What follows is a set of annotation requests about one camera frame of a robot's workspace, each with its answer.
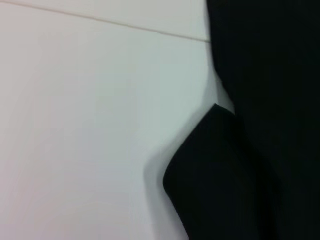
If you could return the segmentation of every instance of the black fabric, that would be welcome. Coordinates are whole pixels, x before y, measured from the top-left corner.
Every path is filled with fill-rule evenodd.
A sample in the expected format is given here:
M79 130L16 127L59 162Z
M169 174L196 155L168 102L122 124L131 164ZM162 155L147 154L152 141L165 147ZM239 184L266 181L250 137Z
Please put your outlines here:
M208 0L236 117L214 108L167 169L190 239L320 239L319 4Z
M234 146L235 117L215 105L169 164L164 188L190 239L257 239L256 176Z

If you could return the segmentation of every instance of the white tile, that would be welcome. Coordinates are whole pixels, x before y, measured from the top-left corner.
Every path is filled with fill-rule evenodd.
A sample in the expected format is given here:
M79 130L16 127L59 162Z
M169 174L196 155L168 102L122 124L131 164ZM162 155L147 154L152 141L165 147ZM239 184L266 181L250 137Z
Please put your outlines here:
M147 30L209 40L206 0L5 0Z
M0 4L0 239L187 239L161 178L227 104L209 46Z
M34 6L87 17L94 17L95 15L95 0L3 0L3 2Z
M146 29L209 39L205 0L95 0L95 16Z

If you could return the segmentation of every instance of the black jacket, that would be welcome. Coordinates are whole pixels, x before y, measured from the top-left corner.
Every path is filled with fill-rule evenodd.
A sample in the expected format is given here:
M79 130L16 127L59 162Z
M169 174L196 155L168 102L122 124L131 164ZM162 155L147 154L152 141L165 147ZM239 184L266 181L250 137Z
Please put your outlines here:
M215 106L172 159L164 188L190 239L320 239L320 7L208 0Z

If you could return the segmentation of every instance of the white surface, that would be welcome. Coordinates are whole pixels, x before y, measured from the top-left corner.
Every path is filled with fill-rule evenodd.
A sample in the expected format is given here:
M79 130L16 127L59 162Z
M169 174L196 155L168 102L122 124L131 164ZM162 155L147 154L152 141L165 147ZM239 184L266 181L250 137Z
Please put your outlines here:
M0 239L187 239L162 177L230 106L209 46L4 3L0 29Z
M209 40L206 0L6 0Z

